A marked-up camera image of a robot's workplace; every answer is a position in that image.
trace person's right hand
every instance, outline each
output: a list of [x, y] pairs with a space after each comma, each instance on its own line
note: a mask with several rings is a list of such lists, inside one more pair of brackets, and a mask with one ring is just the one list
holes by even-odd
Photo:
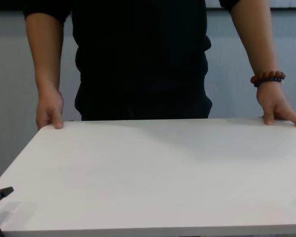
[[63, 96], [57, 90], [48, 91], [47, 93], [39, 95], [36, 114], [38, 130], [49, 124], [54, 124], [54, 128], [56, 129], [63, 128], [63, 106]]

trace person's left hand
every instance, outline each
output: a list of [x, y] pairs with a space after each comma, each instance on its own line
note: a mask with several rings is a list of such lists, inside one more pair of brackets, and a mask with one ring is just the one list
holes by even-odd
[[289, 120], [296, 125], [296, 112], [288, 102], [281, 83], [262, 83], [257, 91], [257, 99], [263, 108], [266, 125], [272, 125], [274, 119]]

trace forearm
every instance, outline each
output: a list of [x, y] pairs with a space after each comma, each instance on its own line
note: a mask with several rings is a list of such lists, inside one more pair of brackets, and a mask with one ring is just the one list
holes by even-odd
[[231, 16], [254, 73], [279, 70], [268, 0], [241, 0]]
[[63, 25], [54, 17], [35, 13], [26, 18], [38, 92], [59, 89]]

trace finger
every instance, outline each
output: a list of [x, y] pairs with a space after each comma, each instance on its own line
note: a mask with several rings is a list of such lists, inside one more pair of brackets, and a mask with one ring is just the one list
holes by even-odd
[[296, 125], [296, 112], [293, 110], [287, 110], [282, 112], [282, 117], [285, 120], [292, 121]]
[[273, 125], [274, 124], [274, 112], [273, 110], [264, 110], [264, 123], [266, 125]]
[[51, 120], [46, 120], [46, 119], [36, 119], [36, 124], [37, 124], [37, 129], [41, 130], [41, 128], [50, 125], [51, 124]]
[[61, 112], [54, 111], [53, 123], [54, 123], [54, 128], [56, 128], [56, 129], [60, 129], [60, 128], [64, 127], [64, 121], [63, 121], [63, 117], [61, 115]]

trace sleeve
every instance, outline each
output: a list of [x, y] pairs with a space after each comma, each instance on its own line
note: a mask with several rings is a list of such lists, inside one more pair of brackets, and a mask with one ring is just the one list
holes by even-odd
[[71, 12], [71, 0], [24, 0], [25, 17], [33, 13], [45, 13], [55, 17], [62, 24]]
[[231, 9], [238, 3], [240, 0], [219, 0], [221, 3], [221, 6], [226, 8], [228, 11], [231, 11]]

